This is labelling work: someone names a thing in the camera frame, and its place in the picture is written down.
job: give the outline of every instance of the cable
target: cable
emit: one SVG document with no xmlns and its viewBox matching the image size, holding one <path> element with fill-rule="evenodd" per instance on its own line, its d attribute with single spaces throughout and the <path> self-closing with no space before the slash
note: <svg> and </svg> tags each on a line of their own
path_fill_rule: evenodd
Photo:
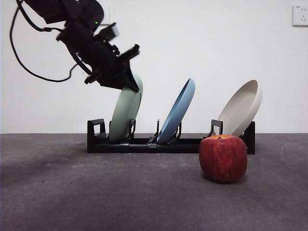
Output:
<svg viewBox="0 0 308 231">
<path fill-rule="evenodd" d="M 18 5 L 18 8 L 20 9 L 21 13 L 23 14 L 23 16 L 25 17 L 25 19 L 27 20 L 27 22 L 34 28 L 36 29 L 37 31 L 39 32 L 51 32 L 52 30 L 57 30 L 59 32 L 63 32 L 63 30 L 59 29 L 59 28 L 55 28 L 55 27 L 44 27 L 44 28 L 40 28 L 38 27 L 37 25 L 35 25 L 31 19 L 29 18 L 29 16 L 27 15 L 27 13 L 25 12 L 23 6 L 22 6 L 22 2 L 24 0 L 16 0 L 17 2 L 17 5 Z"/>
<path fill-rule="evenodd" d="M 14 25 L 15 25 L 15 21 L 16 21 L 16 17 L 17 17 L 18 11 L 19 11 L 19 7 L 17 7 L 17 9 L 16 9 L 16 11 L 15 11 L 15 14 L 14 14 L 14 17 L 13 17 L 13 20 L 12 20 L 12 25 L 11 25 L 11 29 L 10 29 L 10 42 L 11 42 L 11 46 L 12 46 L 13 52 L 14 52 L 14 54 L 15 54 L 15 57 L 16 57 L 17 61 L 19 62 L 19 64 L 20 64 L 20 65 L 23 67 L 23 69 L 26 70 L 28 73 L 30 73 L 31 75 L 33 75 L 33 76 L 35 76 L 35 77 L 38 77 L 38 78 L 40 78 L 40 79 L 43 79 L 43 80 L 46 80 L 46 81 L 50 81 L 50 82 L 57 82 L 57 83 L 67 81 L 67 80 L 71 77 L 73 69 L 74 69 L 76 66 L 78 66 L 77 64 L 74 65 L 74 66 L 72 67 L 72 69 L 70 70 L 70 72 L 69 72 L 69 77 L 67 77 L 67 78 L 65 78 L 65 79 L 61 79 L 61 80 L 55 80 L 55 79 L 44 78 L 44 77 L 42 77 L 42 76 L 39 76 L 39 75 L 33 73 L 33 72 L 30 71 L 28 68 L 26 68 L 25 65 L 21 62 L 21 60 L 19 59 L 18 54 L 17 54 L 17 52 L 16 52 L 16 49 L 15 49 L 15 46 L 14 46 L 14 41 L 13 41 L 13 28 L 14 28 Z"/>
</svg>

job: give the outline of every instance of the blue plate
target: blue plate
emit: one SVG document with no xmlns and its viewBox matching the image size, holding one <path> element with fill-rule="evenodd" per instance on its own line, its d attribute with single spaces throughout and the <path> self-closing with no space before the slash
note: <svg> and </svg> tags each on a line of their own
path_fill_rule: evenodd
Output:
<svg viewBox="0 0 308 231">
<path fill-rule="evenodd" d="M 171 111 L 169 112 L 167 119 L 158 134 L 157 143 L 167 143 L 171 139 L 193 99 L 194 91 L 195 84 L 190 78 L 173 104 L 173 107 L 171 108 Z"/>
</svg>

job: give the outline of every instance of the black cable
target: black cable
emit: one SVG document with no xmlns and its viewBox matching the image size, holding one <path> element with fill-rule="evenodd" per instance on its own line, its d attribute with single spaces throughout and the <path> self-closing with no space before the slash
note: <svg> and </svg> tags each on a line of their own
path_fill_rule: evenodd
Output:
<svg viewBox="0 0 308 231">
<path fill-rule="evenodd" d="M 29 18 L 29 16 L 27 15 L 27 13 L 25 12 L 23 6 L 22 6 L 22 2 L 24 0 L 16 0 L 17 2 L 17 5 L 18 5 L 18 8 L 20 9 L 21 13 L 23 14 L 23 16 L 25 17 L 25 19 L 27 20 L 27 22 L 34 28 L 36 29 L 37 31 L 39 32 L 51 32 L 52 30 L 57 30 L 57 31 L 60 31 L 60 32 L 63 32 L 63 30 L 59 29 L 59 28 L 55 28 L 55 27 L 44 27 L 44 28 L 40 28 L 38 27 L 37 25 L 35 25 L 31 19 Z"/>
<path fill-rule="evenodd" d="M 78 58 L 78 56 L 73 51 L 73 49 L 68 44 L 66 44 L 66 47 L 67 47 L 68 52 L 70 53 L 70 55 L 73 57 L 75 62 L 82 68 L 82 70 L 84 70 L 88 75 L 92 75 L 93 73 L 87 68 L 87 66 L 85 66 L 83 64 L 83 62 Z"/>
<path fill-rule="evenodd" d="M 69 77 L 67 77 L 67 78 L 65 78 L 65 79 L 61 79 L 61 80 L 54 80 L 54 79 L 44 78 L 44 77 L 42 77 L 42 76 L 39 76 L 39 75 L 33 73 L 33 72 L 30 71 L 28 68 L 26 68 L 25 65 L 21 62 L 21 60 L 20 60 L 19 57 L 18 57 L 18 54 L 17 54 L 16 49 L 15 49 L 15 46 L 14 46 L 14 42 L 13 42 L 13 28 L 14 28 L 14 25 L 15 25 L 15 21 L 16 21 L 16 17 L 17 17 L 18 11 L 19 11 L 19 7 L 17 7 L 16 12 L 15 12 L 14 17 L 13 17 L 13 20 L 12 20 L 12 25 L 11 25 L 11 29 L 10 29 L 10 42 L 11 42 L 11 46 L 12 46 L 13 52 L 14 52 L 14 54 L 15 54 L 15 57 L 16 57 L 17 61 L 19 62 L 19 64 L 20 64 L 20 65 L 23 67 L 23 69 L 26 70 L 28 73 L 30 73 L 30 74 L 32 74 L 33 76 L 38 77 L 38 78 L 40 78 L 40 79 L 46 80 L 46 81 L 57 82 L 57 83 L 58 83 L 58 82 L 64 82 L 64 81 L 68 80 L 68 79 L 71 77 L 71 75 L 72 75 L 72 70 L 73 70 L 76 66 L 78 66 L 77 64 L 74 65 L 74 66 L 72 67 L 72 69 L 70 70 L 70 72 L 69 72 Z"/>
</svg>

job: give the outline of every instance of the wall switch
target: wall switch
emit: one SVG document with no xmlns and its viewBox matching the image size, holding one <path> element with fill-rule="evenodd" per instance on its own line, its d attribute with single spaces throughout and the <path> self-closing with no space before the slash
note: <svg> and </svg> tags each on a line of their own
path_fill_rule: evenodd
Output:
<svg viewBox="0 0 308 231">
<path fill-rule="evenodd" d="M 104 10 L 104 19 L 102 20 L 101 25 L 110 25 L 110 4 L 103 0 L 98 0 L 98 2 Z"/>
<path fill-rule="evenodd" d="M 308 5 L 293 6 L 293 26 L 308 26 Z"/>
</svg>

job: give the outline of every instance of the dish rack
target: dish rack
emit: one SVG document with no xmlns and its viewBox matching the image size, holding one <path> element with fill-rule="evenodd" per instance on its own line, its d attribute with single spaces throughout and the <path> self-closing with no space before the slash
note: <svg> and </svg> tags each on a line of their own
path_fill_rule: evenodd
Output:
<svg viewBox="0 0 308 231">
<path fill-rule="evenodd" d="M 94 133 L 94 126 L 100 126 L 100 132 Z M 106 135 L 104 119 L 88 121 L 87 151 L 88 153 L 199 153 L 200 142 L 211 136 L 214 126 L 219 127 L 219 134 L 223 133 L 223 122 L 211 121 L 211 131 L 207 136 L 200 138 L 181 138 L 182 123 L 166 144 L 158 144 L 159 120 L 157 121 L 156 133 L 146 138 L 135 138 L 136 120 L 128 124 L 128 136 L 121 142 L 111 143 Z M 240 138 L 244 141 L 247 154 L 255 154 L 255 122 L 252 121 Z"/>
</svg>

